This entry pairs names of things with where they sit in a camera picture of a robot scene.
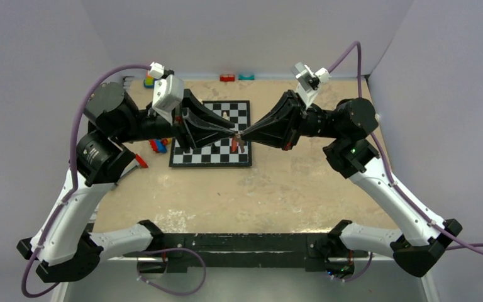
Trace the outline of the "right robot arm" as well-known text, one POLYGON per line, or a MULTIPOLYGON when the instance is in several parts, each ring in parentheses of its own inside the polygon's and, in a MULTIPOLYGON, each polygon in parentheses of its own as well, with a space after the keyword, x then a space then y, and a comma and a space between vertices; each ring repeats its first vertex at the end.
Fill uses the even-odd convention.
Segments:
POLYGON ((306 106, 293 92, 240 138, 284 151, 301 137, 330 138, 323 148, 330 167, 366 192, 394 221, 396 229, 382 229, 342 220, 329 233, 325 247, 331 255, 372 252, 392 258, 414 277, 424 276, 462 231, 454 219, 446 220, 426 206, 391 172, 379 142, 368 141, 378 127, 375 109, 365 98, 344 99, 333 110, 306 106))

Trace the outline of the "silver key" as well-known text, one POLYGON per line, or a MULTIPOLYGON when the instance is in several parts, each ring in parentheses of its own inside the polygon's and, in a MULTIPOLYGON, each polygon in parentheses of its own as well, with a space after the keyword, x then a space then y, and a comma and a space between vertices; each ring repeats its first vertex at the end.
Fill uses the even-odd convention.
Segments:
POLYGON ((240 149, 240 152, 244 153, 245 152, 245 142, 241 138, 241 135, 236 136, 236 141, 237 141, 238 147, 240 149))

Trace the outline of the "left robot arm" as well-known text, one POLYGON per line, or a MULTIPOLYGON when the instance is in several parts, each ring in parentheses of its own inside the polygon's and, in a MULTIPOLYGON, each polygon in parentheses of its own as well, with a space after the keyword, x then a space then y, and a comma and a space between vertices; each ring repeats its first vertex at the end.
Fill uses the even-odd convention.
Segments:
POLYGON ((151 221, 109 233, 89 233, 86 226, 97 205, 135 160, 127 142, 175 138, 184 149, 200 148, 234 133, 234 123, 200 103, 189 89, 175 92, 175 108, 166 120, 151 106, 140 109, 121 84, 106 82, 87 97, 83 114, 89 131, 72 144, 74 153, 60 196, 40 231, 17 248, 37 261, 45 283, 75 282, 100 263, 142 252, 162 251, 162 231, 151 221))

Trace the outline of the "red key tag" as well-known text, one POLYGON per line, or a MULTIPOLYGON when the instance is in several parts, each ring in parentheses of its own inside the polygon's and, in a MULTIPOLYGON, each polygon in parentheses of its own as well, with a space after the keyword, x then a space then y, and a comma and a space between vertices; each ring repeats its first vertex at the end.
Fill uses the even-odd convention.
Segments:
POLYGON ((233 154, 235 154, 235 153, 238 152, 238 142, 236 141, 235 138, 233 138, 232 141, 231 141, 231 148, 230 148, 230 150, 231 150, 231 153, 233 153, 233 154))

